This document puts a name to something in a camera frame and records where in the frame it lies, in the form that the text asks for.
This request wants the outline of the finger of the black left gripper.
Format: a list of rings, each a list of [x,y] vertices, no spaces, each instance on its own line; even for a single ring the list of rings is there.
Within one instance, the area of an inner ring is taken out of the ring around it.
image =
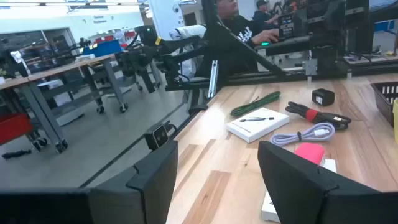
[[[155,87],[154,84],[152,83],[152,80],[150,79],[149,73],[147,71],[147,68],[144,67],[141,71],[140,71],[140,76],[142,77],[144,84],[147,88],[147,91],[149,93],[153,93],[155,92]]]

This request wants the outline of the white green acer box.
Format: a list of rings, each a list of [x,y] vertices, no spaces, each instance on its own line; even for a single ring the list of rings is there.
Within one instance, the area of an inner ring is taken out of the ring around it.
[[[322,162],[324,168],[336,172],[336,161],[333,159],[324,159]],[[280,223],[274,204],[272,203],[271,196],[266,192],[264,201],[261,208],[261,217],[264,221]]]
[[[286,125],[289,121],[289,116],[286,114],[259,108],[228,123],[226,129],[247,143],[251,143]]]

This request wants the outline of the small pink block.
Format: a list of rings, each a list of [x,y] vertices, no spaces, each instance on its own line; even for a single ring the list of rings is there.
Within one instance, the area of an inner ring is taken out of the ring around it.
[[[302,143],[296,148],[294,154],[320,166],[325,162],[325,149],[319,144]]]

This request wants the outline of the black power adapter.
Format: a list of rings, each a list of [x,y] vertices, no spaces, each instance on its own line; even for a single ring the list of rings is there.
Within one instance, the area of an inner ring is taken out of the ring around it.
[[[313,90],[312,101],[321,106],[330,106],[335,102],[335,93],[324,88]]]

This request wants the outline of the yellow translucent plastic bin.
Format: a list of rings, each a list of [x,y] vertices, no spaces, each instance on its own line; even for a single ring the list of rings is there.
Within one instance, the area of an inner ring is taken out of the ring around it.
[[[398,144],[398,98],[393,101],[392,114],[394,120],[394,139]]]

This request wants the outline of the blue storage bin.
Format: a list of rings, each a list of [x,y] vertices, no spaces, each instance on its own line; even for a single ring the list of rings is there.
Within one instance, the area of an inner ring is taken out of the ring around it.
[[[93,54],[95,57],[102,57],[104,55],[116,54],[122,52],[121,45],[118,40],[102,42],[100,44],[89,45],[83,48],[83,55]]]

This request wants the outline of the red storage bin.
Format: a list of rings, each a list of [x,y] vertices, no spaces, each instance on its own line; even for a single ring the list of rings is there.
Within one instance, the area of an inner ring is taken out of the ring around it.
[[[0,146],[34,130],[25,114],[0,115]]]

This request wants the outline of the white fabric bundle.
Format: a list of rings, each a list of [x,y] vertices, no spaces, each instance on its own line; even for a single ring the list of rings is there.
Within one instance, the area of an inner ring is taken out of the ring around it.
[[[205,31],[206,28],[203,25],[183,26],[172,29],[169,32],[169,36],[172,40],[182,40],[196,35],[202,38],[205,34]],[[191,79],[199,70],[202,61],[202,55],[183,61],[180,63],[178,72],[182,77],[185,77],[186,80]]]

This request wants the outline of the silver aluminium bar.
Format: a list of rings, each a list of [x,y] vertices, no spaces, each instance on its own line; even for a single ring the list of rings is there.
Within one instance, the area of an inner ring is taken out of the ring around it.
[[[208,98],[213,98],[216,94],[217,89],[217,81],[218,81],[218,61],[213,60],[211,64],[211,74],[209,80],[209,88],[208,88]]]

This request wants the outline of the wooden top workbench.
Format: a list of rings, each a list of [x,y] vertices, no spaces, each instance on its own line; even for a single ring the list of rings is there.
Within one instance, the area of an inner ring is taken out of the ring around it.
[[[111,65],[112,59],[115,58],[115,54],[104,55],[102,57],[95,57],[89,60],[69,63],[68,65],[63,65],[61,67],[52,68],[50,70],[35,73],[33,75],[28,75],[27,77],[20,77],[15,79],[9,79],[5,83],[0,84],[0,93],[4,93],[6,90],[18,88],[24,94],[32,112],[35,114],[34,121],[38,121],[45,131],[47,137],[54,144],[55,150],[57,153],[62,153],[68,148],[68,143],[66,139],[63,137],[62,130],[56,121],[56,117],[54,116],[54,112],[56,111],[72,111],[77,107],[81,107],[91,101],[98,101],[105,94],[105,89],[97,88],[94,78],[92,75],[85,73],[83,69],[88,65],[96,62],[101,62],[103,67],[106,70],[107,77],[109,82],[112,85],[112,90],[119,101],[120,104],[120,112],[124,113],[128,109],[128,104],[124,101],[123,94],[121,93],[119,80],[114,75],[114,70]],[[44,93],[37,87],[37,82],[46,77],[58,76],[62,73],[73,70],[80,69],[83,80],[89,85],[91,93],[82,96],[81,98],[77,98],[72,100],[69,103],[62,105],[57,109],[51,109],[48,106],[46,101],[46,97],[55,96],[63,93],[64,91],[68,91],[72,89],[77,83],[69,83],[63,86],[60,86],[56,89],[49,90]],[[23,110],[18,109],[17,113],[13,114],[25,114]]]

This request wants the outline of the person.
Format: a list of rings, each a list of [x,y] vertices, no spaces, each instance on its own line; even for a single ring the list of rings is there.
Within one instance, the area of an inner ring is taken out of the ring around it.
[[[269,1],[268,0],[257,0],[257,10],[254,12],[253,20],[256,22],[262,22],[267,24],[274,24],[278,21],[278,15],[271,15],[269,12]]]
[[[264,42],[279,40],[277,29],[265,29],[256,21],[239,15],[235,0],[201,0],[206,31],[203,61],[196,75],[210,77],[211,63],[218,61],[218,76],[230,77],[258,72],[257,60],[263,59],[254,50]]]

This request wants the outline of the black object on floor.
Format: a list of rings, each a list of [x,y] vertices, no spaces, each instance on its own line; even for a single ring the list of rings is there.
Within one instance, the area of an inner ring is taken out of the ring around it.
[[[16,152],[7,152],[7,153],[4,153],[1,157],[3,158],[3,159],[5,159],[5,160],[8,160],[8,159],[12,159],[12,158],[17,158],[17,157],[21,157],[21,156],[24,156],[24,155],[28,155],[28,154],[31,154],[32,153],[32,151],[31,150],[20,150],[20,151],[16,151]]]

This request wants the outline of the black slotted plastic basket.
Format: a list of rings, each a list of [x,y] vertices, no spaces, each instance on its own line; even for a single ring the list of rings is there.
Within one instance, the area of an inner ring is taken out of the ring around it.
[[[394,127],[393,102],[398,99],[398,82],[372,83],[376,106],[387,122]]]

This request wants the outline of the black equipment stand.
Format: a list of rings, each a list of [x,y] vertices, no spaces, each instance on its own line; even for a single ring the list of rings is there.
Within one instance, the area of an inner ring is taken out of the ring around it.
[[[306,12],[310,43],[306,75],[348,72],[352,66],[344,58],[347,32],[369,20],[369,0],[308,0]]]

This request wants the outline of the black aluminium table frame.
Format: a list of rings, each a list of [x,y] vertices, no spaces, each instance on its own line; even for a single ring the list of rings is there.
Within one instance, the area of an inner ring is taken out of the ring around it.
[[[298,18],[302,22],[307,22],[307,12],[299,12]],[[398,19],[398,0],[395,0],[391,4],[381,4],[380,6],[374,7],[369,10],[369,20],[374,19],[376,21]],[[293,37],[289,40],[284,40],[278,44],[271,44],[266,47],[266,51],[269,55],[286,54],[291,52],[299,52],[304,50],[310,50],[309,35],[303,37]],[[205,48],[201,46],[198,50],[186,53],[188,58],[202,55],[204,56]],[[287,70],[278,67],[276,64],[267,61],[264,57],[258,59],[258,64],[265,68],[263,72],[256,73],[242,73],[237,75],[231,75],[230,77],[220,78],[218,76],[217,88],[224,86],[238,86],[238,85],[254,85],[263,83],[277,83],[277,82],[296,82],[303,81],[309,76],[305,73],[305,67],[300,69]],[[382,74],[387,69],[392,68],[392,63],[360,63],[350,64],[355,75],[369,75],[369,74]],[[315,75],[312,76],[317,80],[341,78],[344,73],[337,73],[336,75]],[[172,83],[171,75],[165,75],[167,85],[165,89],[167,91],[179,91],[179,90],[194,90],[199,88],[209,88],[209,80],[203,79],[199,81],[190,80],[189,82]]]

